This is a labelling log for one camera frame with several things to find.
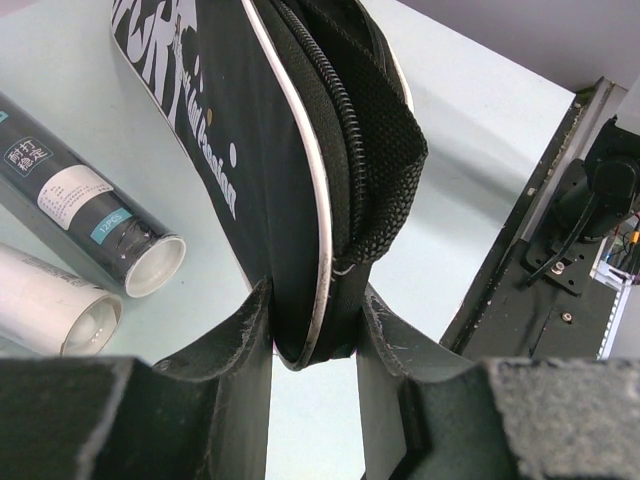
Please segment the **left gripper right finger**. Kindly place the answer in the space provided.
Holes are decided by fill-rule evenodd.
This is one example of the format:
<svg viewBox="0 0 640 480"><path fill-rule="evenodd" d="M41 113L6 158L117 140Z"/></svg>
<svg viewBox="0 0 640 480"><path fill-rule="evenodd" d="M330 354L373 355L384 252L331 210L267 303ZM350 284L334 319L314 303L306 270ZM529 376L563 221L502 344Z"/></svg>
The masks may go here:
<svg viewBox="0 0 640 480"><path fill-rule="evenodd" d="M635 479L639 364L464 359L364 294L357 346L368 479Z"/></svg>

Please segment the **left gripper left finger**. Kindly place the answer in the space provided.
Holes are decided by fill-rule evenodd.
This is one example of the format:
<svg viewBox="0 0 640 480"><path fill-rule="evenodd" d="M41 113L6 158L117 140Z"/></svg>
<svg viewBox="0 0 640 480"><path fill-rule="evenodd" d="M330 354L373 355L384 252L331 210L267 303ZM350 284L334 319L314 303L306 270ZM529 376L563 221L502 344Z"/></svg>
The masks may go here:
<svg viewBox="0 0 640 480"><path fill-rule="evenodd" d="M154 365L134 357L5 359L5 479L261 479L272 286Z"/></svg>

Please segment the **white shuttlecock tube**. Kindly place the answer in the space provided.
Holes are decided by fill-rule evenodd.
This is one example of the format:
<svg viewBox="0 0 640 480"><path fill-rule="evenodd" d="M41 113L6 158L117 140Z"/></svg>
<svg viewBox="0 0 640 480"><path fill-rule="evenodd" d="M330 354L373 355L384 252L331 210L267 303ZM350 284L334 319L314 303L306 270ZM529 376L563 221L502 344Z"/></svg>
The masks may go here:
<svg viewBox="0 0 640 480"><path fill-rule="evenodd" d="M3 337L43 355L94 355L111 339L122 310L118 295L1 246Z"/></svg>

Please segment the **black shuttlecock tube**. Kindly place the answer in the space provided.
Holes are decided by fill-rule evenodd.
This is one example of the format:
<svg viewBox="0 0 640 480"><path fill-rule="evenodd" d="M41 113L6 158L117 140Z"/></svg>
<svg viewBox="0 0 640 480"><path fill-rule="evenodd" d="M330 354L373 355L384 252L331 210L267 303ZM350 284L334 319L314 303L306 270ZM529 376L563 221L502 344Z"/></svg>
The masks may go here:
<svg viewBox="0 0 640 480"><path fill-rule="evenodd" d="M1 179L132 298L177 272L186 243L6 95Z"/></svg>

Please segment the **black racket cover front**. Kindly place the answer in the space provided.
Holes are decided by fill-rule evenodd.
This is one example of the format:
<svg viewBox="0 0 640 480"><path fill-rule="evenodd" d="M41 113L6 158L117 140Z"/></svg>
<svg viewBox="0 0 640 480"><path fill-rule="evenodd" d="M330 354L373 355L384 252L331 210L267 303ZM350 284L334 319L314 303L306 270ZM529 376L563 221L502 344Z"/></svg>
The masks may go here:
<svg viewBox="0 0 640 480"><path fill-rule="evenodd" d="M372 265L427 142L360 1L116 1L111 32L199 174L274 340L301 370L349 356Z"/></svg>

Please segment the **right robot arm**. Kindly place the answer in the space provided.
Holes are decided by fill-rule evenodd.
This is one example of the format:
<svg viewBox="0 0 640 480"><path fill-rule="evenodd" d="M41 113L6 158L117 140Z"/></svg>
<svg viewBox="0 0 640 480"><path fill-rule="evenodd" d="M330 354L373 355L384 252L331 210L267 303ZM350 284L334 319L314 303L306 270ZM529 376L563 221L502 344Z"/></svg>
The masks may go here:
<svg viewBox="0 0 640 480"><path fill-rule="evenodd" d="M525 280L530 287L551 271L577 242L594 243L639 212L639 134L622 125L619 114L600 129L586 158L576 161L581 178L556 191L531 243L559 242Z"/></svg>

